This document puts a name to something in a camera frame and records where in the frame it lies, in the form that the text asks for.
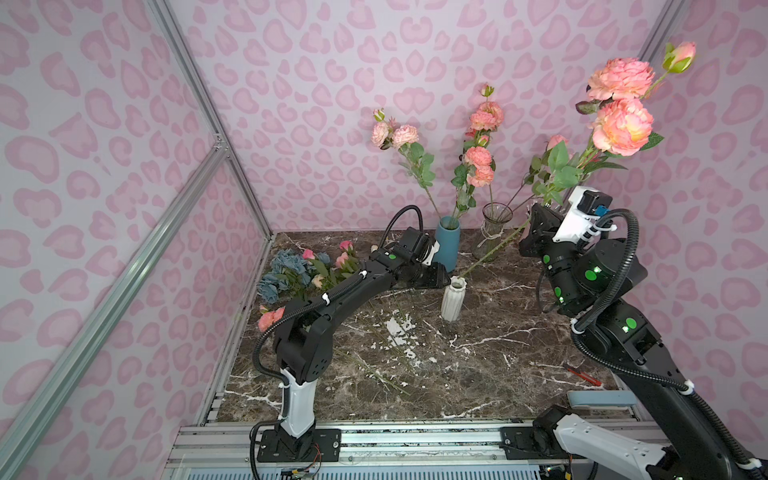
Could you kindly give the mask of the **coral peony flower branch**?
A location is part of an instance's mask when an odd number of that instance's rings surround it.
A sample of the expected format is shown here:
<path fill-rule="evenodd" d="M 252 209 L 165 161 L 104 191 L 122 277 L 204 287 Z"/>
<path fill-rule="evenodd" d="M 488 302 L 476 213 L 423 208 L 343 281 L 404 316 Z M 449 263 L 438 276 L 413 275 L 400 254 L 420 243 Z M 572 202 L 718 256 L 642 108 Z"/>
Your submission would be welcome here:
<path fill-rule="evenodd" d="M 459 165 L 453 171 L 451 184 L 455 187 L 455 205 L 447 223 L 449 229 L 459 227 L 460 218 L 477 206 L 475 192 L 488 187 L 494 180 L 494 160 L 484 146 L 472 146 L 461 155 Z"/>

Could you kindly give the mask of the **teal cylindrical vase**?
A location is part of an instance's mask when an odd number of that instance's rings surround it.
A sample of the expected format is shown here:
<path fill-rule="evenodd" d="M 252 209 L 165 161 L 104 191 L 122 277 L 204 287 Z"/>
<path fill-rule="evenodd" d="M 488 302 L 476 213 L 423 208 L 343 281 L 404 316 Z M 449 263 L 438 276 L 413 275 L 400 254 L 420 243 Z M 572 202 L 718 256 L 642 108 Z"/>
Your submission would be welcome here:
<path fill-rule="evenodd" d="M 441 218 L 435 234 L 439 249 L 433 260 L 442 264 L 448 273 L 453 272 L 457 265 L 460 235 L 461 227 L 456 218 L 451 216 Z"/>

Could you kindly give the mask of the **pink peony flower branch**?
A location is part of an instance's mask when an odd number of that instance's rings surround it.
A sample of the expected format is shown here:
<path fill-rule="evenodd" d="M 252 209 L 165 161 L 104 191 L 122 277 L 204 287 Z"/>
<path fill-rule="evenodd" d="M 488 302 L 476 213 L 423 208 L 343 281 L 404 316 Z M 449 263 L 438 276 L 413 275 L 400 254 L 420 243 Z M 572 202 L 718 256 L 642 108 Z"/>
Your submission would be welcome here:
<path fill-rule="evenodd" d="M 469 116 L 469 127 L 465 132 L 463 150 L 472 147 L 488 147 L 492 134 L 502 125 L 505 114 L 502 107 L 491 99 L 495 88 L 485 84 L 479 91 L 482 102 Z"/>

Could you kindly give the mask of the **pink rose with long stem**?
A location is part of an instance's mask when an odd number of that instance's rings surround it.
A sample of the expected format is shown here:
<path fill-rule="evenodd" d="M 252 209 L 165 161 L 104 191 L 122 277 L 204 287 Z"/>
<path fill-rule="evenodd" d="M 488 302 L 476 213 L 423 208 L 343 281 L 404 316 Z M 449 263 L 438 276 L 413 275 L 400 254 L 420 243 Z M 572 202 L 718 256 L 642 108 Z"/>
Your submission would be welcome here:
<path fill-rule="evenodd" d="M 561 204 L 561 192 L 569 187 L 569 161 L 567 140 L 562 135 L 552 136 L 544 152 L 531 159 L 522 185 L 530 186 L 532 197 L 546 206 Z"/>

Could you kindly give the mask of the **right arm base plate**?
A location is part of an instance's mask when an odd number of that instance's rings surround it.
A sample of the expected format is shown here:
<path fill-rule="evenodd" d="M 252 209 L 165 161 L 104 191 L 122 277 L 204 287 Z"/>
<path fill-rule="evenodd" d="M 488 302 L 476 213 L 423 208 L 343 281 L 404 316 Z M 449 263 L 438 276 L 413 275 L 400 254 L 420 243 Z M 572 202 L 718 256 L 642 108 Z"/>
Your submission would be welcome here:
<path fill-rule="evenodd" d="M 554 435 L 533 426 L 510 426 L 500 429 L 499 447 L 507 460 L 565 460 L 569 454 Z"/>

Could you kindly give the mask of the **large pink peony branch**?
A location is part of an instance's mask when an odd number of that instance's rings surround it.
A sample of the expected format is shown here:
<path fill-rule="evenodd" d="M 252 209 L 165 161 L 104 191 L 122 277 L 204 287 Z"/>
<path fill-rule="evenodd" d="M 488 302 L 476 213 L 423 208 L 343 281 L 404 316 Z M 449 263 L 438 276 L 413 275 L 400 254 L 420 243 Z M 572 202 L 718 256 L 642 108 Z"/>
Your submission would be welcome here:
<path fill-rule="evenodd" d="M 656 76 L 649 63 L 636 58 L 615 58 L 595 70 L 586 85 L 587 99 L 576 104 L 576 111 L 591 116 L 590 137 L 580 153 L 571 154 L 569 187 L 582 184 L 600 169 L 620 169 L 615 161 L 629 158 L 658 145 L 663 137 L 654 132 L 654 118 L 643 105 L 669 75 L 687 71 L 694 62 L 696 46 L 684 42 L 666 45 L 663 73 Z"/>

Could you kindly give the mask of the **white ribbed ceramic vase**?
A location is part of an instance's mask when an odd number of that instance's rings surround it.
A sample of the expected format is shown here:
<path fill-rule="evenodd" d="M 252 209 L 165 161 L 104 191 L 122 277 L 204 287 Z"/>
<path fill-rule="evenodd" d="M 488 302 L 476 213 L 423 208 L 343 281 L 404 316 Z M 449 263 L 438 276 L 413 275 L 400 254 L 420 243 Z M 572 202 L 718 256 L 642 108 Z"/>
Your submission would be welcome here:
<path fill-rule="evenodd" d="M 441 303 L 441 318 L 446 322 L 459 319 L 463 301 L 466 295 L 467 281 L 464 277 L 453 276 L 444 289 Z"/>

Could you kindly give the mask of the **pale pink peony branch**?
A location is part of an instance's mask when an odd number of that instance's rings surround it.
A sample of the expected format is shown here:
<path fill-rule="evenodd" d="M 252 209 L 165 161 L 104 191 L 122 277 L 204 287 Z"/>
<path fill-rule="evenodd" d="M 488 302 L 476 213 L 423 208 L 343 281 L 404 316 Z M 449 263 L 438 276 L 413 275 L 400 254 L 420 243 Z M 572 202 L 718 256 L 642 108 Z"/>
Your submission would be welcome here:
<path fill-rule="evenodd" d="M 396 151 L 402 157 L 399 164 L 424 190 L 438 219 L 441 219 L 443 215 L 430 191 L 436 179 L 436 174 L 432 170 L 434 155 L 428 153 L 420 143 L 418 128 L 409 124 L 399 125 L 394 118 L 387 118 L 381 109 L 373 111 L 373 119 L 372 144 L 382 151 Z"/>

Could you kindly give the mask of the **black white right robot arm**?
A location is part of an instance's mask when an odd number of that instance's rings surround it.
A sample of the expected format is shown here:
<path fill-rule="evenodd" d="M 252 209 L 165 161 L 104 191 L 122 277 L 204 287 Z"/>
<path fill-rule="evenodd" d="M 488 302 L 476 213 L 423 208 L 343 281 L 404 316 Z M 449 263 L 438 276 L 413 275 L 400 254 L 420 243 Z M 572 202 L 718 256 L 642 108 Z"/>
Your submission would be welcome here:
<path fill-rule="evenodd" d="M 539 420 L 560 449 L 628 479 L 766 478 L 766 462 L 735 439 L 680 372 L 650 320 L 622 298 L 647 275 L 636 257 L 635 215 L 615 209 L 588 222 L 587 232 L 601 236 L 592 247 L 582 238 L 556 240 L 565 223 L 550 208 L 534 205 L 520 253 L 542 262 L 576 348 L 630 389 L 669 443 L 646 444 L 552 407 Z"/>

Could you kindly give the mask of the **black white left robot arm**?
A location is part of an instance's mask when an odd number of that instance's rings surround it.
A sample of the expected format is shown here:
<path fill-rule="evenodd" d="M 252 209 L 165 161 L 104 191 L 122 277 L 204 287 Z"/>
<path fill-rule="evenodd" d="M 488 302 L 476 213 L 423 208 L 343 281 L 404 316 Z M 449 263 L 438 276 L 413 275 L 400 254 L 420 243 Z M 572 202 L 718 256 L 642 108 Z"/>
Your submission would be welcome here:
<path fill-rule="evenodd" d="M 261 451 L 274 448 L 290 461 L 321 454 L 315 432 L 314 400 L 317 380 L 333 358 L 334 334 L 344 320 L 379 294 L 399 284 L 413 289 L 442 289 L 450 283 L 446 267 L 434 259 L 439 242 L 424 229 L 419 207 L 401 208 L 389 222 L 390 232 L 403 214 L 413 211 L 418 226 L 378 248 L 338 285 L 308 300 L 294 299 L 281 319 L 268 326 L 254 346 L 252 363 L 259 373 L 279 381 L 281 411 L 266 440 L 258 440 L 260 426 L 249 441 Z"/>

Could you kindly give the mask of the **clear ribbed glass vase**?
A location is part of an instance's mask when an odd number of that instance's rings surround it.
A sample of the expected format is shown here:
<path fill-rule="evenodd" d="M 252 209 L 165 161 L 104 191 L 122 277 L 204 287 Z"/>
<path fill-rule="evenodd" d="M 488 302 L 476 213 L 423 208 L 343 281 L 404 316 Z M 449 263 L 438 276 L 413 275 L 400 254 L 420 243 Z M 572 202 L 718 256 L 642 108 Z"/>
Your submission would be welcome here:
<path fill-rule="evenodd" d="M 490 262 L 498 255 L 497 248 L 504 239 L 504 231 L 513 218 L 513 212 L 504 203 L 490 202 L 483 207 L 482 214 L 484 220 L 472 255 L 481 262 Z"/>

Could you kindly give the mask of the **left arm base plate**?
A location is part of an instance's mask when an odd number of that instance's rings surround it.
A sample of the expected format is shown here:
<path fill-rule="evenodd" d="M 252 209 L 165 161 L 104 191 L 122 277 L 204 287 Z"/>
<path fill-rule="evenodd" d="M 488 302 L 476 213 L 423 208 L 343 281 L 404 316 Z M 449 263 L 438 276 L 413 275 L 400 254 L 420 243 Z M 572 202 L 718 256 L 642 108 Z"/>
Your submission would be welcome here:
<path fill-rule="evenodd" d="M 279 427 L 263 432 L 256 459 L 260 463 L 301 463 L 314 460 L 320 454 L 323 462 L 337 462 L 341 440 L 340 429 L 311 428 L 295 438 Z"/>

